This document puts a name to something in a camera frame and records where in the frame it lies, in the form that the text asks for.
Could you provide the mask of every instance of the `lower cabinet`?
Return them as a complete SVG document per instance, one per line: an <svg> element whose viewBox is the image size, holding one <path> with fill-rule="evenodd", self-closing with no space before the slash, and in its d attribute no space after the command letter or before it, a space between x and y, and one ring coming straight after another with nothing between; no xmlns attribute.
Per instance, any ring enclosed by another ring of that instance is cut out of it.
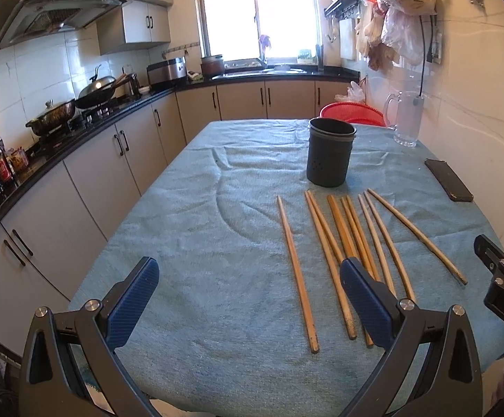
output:
<svg viewBox="0 0 504 417"><path fill-rule="evenodd" d="M177 92L177 101L187 143L190 143L209 122L221 120L215 86Z"/></svg>
<svg viewBox="0 0 504 417"><path fill-rule="evenodd" d="M22 356L32 317L40 306L64 312L68 300L30 264L0 225L0 343Z"/></svg>
<svg viewBox="0 0 504 417"><path fill-rule="evenodd" d="M167 167L151 105L115 124L136 186L143 195Z"/></svg>
<svg viewBox="0 0 504 417"><path fill-rule="evenodd" d="M169 94L154 101L151 107L154 110L155 122L161 137L165 160L167 160L167 164L171 164L186 147L177 97L175 94Z"/></svg>
<svg viewBox="0 0 504 417"><path fill-rule="evenodd" d="M345 96L348 94L348 88L350 83L346 82L318 82L316 81L316 115L320 115L320 111L323 107L326 107L330 103L336 102L334 96L341 94Z"/></svg>
<svg viewBox="0 0 504 417"><path fill-rule="evenodd" d="M65 158L76 190L107 239L140 198L121 138L112 125Z"/></svg>
<svg viewBox="0 0 504 417"><path fill-rule="evenodd" d="M233 83L217 87L221 120L267 118L264 82Z"/></svg>
<svg viewBox="0 0 504 417"><path fill-rule="evenodd" d="M273 80L267 88L267 116L270 119L312 119L315 116L314 82Z"/></svg>
<svg viewBox="0 0 504 417"><path fill-rule="evenodd" d="M18 251L68 299L107 243L62 162L22 196L1 224Z"/></svg>

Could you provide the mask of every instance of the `table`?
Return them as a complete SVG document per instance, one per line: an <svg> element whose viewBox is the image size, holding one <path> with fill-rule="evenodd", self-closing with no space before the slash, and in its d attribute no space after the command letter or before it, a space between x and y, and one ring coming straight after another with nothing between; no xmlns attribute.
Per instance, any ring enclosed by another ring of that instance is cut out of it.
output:
<svg viewBox="0 0 504 417"><path fill-rule="evenodd" d="M400 146L389 130L366 125L357 127L346 183L336 189L314 186L305 173L307 124L209 124L142 196L83 281L71 309L102 298L142 256L158 261L159 286L129 342L117 350L145 393L223 417L334 417L354 397L382 349L368 349L361 331L355 341L347 337L304 200L306 189L313 190L331 224L327 194L350 193L359 210L358 193L368 187L379 192L468 278L465 287L457 282L376 203L420 307L464 306L483 369L504 352L504 323L483 305L491 275L472 247L479 234L498 239L478 206L447 198L423 164L433 157L425 147ZM302 264L320 343L315 355L276 195L283 198ZM387 259L398 296L406 296L388 252ZM421 355L407 377L409 385ZM409 391L401 389L396 402Z"/></svg>

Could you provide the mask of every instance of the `silver bolt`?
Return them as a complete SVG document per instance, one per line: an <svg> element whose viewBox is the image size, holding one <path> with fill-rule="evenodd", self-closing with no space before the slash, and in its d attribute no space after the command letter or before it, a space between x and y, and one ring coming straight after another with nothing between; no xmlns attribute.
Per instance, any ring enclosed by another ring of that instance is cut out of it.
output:
<svg viewBox="0 0 504 417"><path fill-rule="evenodd" d="M458 304L455 304L453 306L453 312L455 314L457 314L459 317L461 317L462 315L464 315L466 313L466 311L464 310L464 308Z"/></svg>
<svg viewBox="0 0 504 417"><path fill-rule="evenodd" d="M90 312L93 312L98 307L100 307L99 300L89 300L86 304L84 304L84 309L89 310Z"/></svg>
<svg viewBox="0 0 504 417"><path fill-rule="evenodd" d="M42 308L37 308L36 310L36 316L41 318L41 317L45 317L47 315L47 308L46 307L42 307Z"/></svg>
<svg viewBox="0 0 504 417"><path fill-rule="evenodd" d="M403 310L412 310L414 308L414 302L411 300L400 300L400 306Z"/></svg>

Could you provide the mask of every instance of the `black cylindrical container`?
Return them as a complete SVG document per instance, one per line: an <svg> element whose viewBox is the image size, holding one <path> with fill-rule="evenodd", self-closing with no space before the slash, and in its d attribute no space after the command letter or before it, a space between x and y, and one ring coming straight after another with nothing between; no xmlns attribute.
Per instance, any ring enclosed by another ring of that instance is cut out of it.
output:
<svg viewBox="0 0 504 417"><path fill-rule="evenodd" d="M327 188L342 185L355 135L356 128L348 122L329 118L309 121L308 180Z"/></svg>

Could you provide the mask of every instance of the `black phone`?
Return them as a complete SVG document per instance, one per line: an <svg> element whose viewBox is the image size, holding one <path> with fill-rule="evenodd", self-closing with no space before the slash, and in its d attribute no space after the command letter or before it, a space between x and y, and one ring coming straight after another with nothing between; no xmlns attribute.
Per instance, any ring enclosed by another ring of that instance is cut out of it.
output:
<svg viewBox="0 0 504 417"><path fill-rule="evenodd" d="M427 158L424 163L441 184L449 199L455 202L473 201L473 194L470 193L466 185L462 183L446 161Z"/></svg>

